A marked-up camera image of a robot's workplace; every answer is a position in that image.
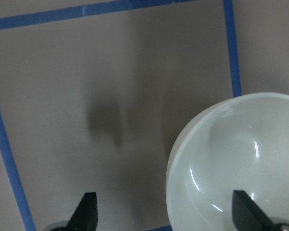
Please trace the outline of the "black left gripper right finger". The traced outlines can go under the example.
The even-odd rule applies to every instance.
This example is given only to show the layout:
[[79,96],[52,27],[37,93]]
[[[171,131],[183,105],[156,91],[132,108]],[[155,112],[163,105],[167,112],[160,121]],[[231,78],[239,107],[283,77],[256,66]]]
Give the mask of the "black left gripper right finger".
[[242,190],[233,190],[232,221],[237,231],[277,230],[271,219]]

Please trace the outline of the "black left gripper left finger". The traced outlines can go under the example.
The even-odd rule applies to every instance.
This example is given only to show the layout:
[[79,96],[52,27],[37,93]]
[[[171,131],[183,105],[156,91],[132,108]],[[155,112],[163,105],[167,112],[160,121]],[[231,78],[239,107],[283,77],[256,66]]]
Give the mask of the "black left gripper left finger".
[[86,192],[74,214],[69,220],[66,231],[95,231],[98,224],[97,195]]

